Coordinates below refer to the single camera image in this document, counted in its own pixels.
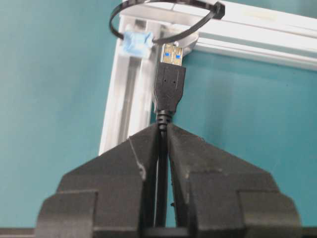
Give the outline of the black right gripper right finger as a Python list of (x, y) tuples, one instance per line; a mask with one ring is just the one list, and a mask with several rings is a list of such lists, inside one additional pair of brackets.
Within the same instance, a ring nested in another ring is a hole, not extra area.
[(299, 238), (293, 200), (273, 176), (173, 124), (167, 127), (176, 224), (195, 238)]

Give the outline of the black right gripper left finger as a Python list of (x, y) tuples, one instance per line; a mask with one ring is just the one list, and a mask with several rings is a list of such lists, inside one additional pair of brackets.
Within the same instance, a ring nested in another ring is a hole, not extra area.
[(42, 204), (38, 238), (138, 238), (154, 221), (158, 126), (66, 173)]

